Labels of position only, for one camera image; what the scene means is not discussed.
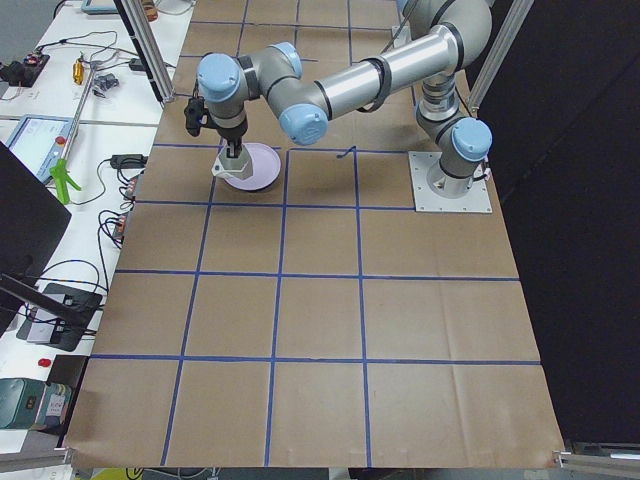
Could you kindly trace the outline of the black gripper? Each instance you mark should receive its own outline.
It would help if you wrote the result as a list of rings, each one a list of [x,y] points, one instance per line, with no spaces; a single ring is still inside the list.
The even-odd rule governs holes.
[[[238,158],[241,155],[242,137],[248,130],[248,123],[241,122],[240,124],[230,128],[217,125],[216,130],[226,142],[227,157]]]

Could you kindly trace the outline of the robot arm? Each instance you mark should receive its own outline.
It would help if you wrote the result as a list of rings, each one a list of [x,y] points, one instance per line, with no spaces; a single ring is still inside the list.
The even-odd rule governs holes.
[[[455,74],[488,42],[491,8],[485,1],[401,1],[398,7],[409,23],[408,43],[311,83],[303,81],[301,60],[288,42],[238,58],[203,56],[184,110],[185,128],[193,137],[203,128],[214,129],[225,140],[213,174],[245,180],[253,173],[242,145],[247,101],[263,98],[289,139],[307,146],[326,134],[330,121],[352,111],[373,113],[390,95],[421,82],[416,121],[442,150],[429,173],[430,187],[445,198],[464,196],[489,152],[492,133],[461,112]]]

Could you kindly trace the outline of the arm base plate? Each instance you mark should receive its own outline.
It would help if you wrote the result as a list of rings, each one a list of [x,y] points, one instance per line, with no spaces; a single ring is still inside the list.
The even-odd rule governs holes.
[[[448,176],[440,152],[408,153],[415,210],[418,213],[491,214],[492,206],[482,166],[466,179]]]

